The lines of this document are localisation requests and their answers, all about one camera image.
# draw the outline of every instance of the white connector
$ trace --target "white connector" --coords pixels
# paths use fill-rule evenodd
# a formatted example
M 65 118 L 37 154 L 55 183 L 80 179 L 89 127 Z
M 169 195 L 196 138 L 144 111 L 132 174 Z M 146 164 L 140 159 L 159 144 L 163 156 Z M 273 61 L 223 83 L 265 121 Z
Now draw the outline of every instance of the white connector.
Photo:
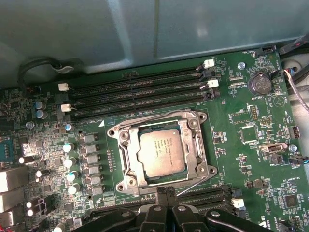
M 70 111 L 72 111 L 71 104 L 62 104 L 61 105 L 61 111 L 62 112 L 70 112 Z
M 60 83 L 58 84 L 59 91 L 68 91 L 69 90 L 69 84 L 68 83 Z
M 210 68 L 214 66 L 214 60 L 213 59 L 207 59 L 204 61 L 204 69 Z
M 219 81 L 217 79 L 209 80 L 207 82 L 208 88 L 215 88 L 219 86 Z
M 245 202 L 243 201 L 242 198 L 236 199 L 232 198 L 232 204 L 235 208 L 239 209 L 245 206 Z

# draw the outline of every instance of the motherboard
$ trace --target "motherboard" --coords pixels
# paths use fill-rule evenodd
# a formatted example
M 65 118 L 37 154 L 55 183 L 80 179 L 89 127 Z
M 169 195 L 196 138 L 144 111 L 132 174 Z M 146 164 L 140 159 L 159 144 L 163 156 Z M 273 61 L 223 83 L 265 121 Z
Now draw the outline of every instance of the motherboard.
M 138 212 L 157 186 L 200 214 L 309 231 L 308 157 L 273 47 L 1 90 L 0 124 L 9 231 Z

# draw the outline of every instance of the cable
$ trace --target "cable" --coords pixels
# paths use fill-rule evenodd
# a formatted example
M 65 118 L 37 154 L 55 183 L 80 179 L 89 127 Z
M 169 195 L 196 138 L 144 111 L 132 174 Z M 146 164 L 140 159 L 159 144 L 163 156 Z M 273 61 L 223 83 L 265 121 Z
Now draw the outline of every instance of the cable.
M 304 109 L 309 113 L 309 107 L 307 106 L 307 104 L 304 102 L 303 98 L 300 96 L 294 82 L 293 79 L 291 77 L 291 75 L 289 74 L 288 71 L 284 70 L 284 72 L 287 74 L 288 76 L 288 82 L 291 85 L 292 90 L 294 91 L 295 95 L 297 96 L 297 99 L 299 100 L 299 103 L 304 107 Z
M 61 62 L 59 60 L 54 59 L 54 58 L 49 58 L 49 57 L 36 59 L 36 60 L 30 61 L 27 64 L 21 65 L 19 67 L 17 83 L 20 89 L 23 91 L 24 96 L 27 93 L 27 85 L 24 80 L 25 73 L 28 70 L 33 69 L 34 67 L 45 65 L 45 64 L 50 64 L 55 69 L 60 69 L 62 67 Z

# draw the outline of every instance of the cpu socket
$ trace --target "cpu socket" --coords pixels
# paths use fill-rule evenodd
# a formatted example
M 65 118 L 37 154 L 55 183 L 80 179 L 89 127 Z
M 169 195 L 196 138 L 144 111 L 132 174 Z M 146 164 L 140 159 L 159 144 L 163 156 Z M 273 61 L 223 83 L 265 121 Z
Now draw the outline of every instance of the cpu socket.
M 108 130 L 117 139 L 124 180 L 116 190 L 135 196 L 157 186 L 183 188 L 217 174 L 207 165 L 200 124 L 207 114 L 190 109 L 129 119 Z

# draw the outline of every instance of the electrolytic capacitor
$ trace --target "electrolytic capacitor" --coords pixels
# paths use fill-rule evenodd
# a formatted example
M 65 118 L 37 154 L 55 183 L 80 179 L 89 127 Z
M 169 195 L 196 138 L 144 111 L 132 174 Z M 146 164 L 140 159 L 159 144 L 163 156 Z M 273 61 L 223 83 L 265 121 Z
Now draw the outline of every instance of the electrolytic capacitor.
M 67 130 L 67 131 L 73 131 L 75 129 L 75 127 L 68 123 L 67 125 L 64 126 L 64 128 Z
M 68 153 L 70 151 L 72 151 L 74 149 L 74 144 L 73 143 L 67 143 L 67 144 L 64 144 L 62 149 L 65 153 Z
M 34 123 L 33 123 L 33 122 L 26 122 L 26 128 L 27 128 L 27 129 L 32 129 L 32 128 L 34 128 Z
M 30 162 L 33 162 L 34 161 L 34 157 L 33 156 L 24 156 L 24 157 L 20 157 L 18 162 L 20 164 L 23 164 L 23 163 L 30 163 Z
M 37 110 L 45 110 L 46 109 L 46 104 L 44 102 L 41 102 L 41 101 L 36 101 L 34 103 L 34 107 L 37 109 Z
M 4 110 L 0 110 L 0 117 L 7 117 L 9 114 Z
M 77 171 L 72 171 L 69 174 L 67 174 L 67 181 L 73 182 L 76 178 L 78 178 L 78 172 Z
M 43 110 L 38 110 L 35 115 L 37 118 L 40 118 L 40 119 L 46 119 L 48 116 L 47 112 Z
M 29 209 L 29 210 L 27 211 L 27 215 L 28 215 L 29 217 L 31 217 L 31 216 L 37 214 L 39 211 L 40 211 L 40 207 L 39 207 L 39 205 L 36 205 L 36 206 L 34 206 L 32 209 Z
M 76 158 L 74 157 L 71 157 L 69 159 L 66 159 L 64 162 L 63 162 L 63 165 L 66 167 L 66 168 L 70 168 L 72 167 L 73 165 L 75 165 L 77 162 Z
M 34 197 L 32 199 L 30 199 L 27 203 L 26 203 L 26 207 L 28 209 L 33 208 L 34 206 L 36 206 L 39 203 L 39 197 Z
M 66 227 L 62 223 L 59 223 L 53 230 L 53 232 L 65 232 L 65 231 Z
M 5 104 L 0 104 L 0 110 L 6 110 L 8 107 Z
M 81 189 L 81 186 L 79 184 L 73 184 L 68 188 L 69 195 L 74 195 Z
M 43 169 L 43 170 L 40 170 L 40 171 L 37 171 L 35 173 L 36 177 L 40 178 L 42 176 L 46 176 L 46 175 L 49 175 L 50 174 L 50 171 L 49 169 Z

